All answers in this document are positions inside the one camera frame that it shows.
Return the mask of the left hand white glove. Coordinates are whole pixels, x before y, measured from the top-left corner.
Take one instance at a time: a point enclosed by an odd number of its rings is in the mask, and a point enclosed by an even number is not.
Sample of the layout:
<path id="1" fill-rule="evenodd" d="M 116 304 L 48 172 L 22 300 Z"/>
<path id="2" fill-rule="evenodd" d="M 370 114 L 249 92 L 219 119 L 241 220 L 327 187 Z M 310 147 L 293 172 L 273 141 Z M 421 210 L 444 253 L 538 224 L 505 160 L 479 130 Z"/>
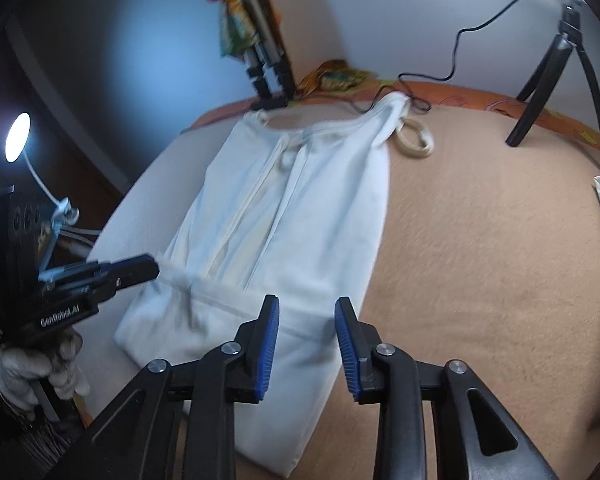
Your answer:
<path id="1" fill-rule="evenodd" d="M 0 395 L 20 412 L 29 413 L 40 404 L 33 390 L 36 380 L 47 379 L 60 400 L 75 394 L 87 396 L 90 385 L 76 364 L 83 338 L 75 330 L 59 334 L 52 350 L 46 352 L 19 348 L 0 351 Z"/>

